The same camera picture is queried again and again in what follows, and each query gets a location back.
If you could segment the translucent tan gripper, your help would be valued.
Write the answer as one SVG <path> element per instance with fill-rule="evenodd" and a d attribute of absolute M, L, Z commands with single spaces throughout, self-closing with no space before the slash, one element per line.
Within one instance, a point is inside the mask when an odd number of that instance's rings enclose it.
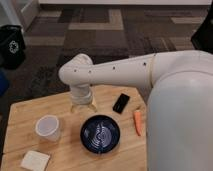
<path fill-rule="evenodd" d="M 71 104 L 70 111 L 72 113 L 74 113 L 76 110 L 79 110 L 79 109 L 90 109 L 90 110 L 96 112 L 97 103 L 95 100 L 92 100 L 89 104 L 75 104 L 75 103 Z"/>

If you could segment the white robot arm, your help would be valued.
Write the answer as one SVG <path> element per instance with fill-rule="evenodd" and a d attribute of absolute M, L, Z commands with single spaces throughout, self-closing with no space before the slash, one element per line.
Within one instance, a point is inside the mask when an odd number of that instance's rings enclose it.
<path fill-rule="evenodd" d="M 213 54 L 202 50 L 151 53 L 95 64 L 84 53 L 58 71 L 77 104 L 90 86 L 136 88 L 146 98 L 148 171 L 213 171 Z"/>

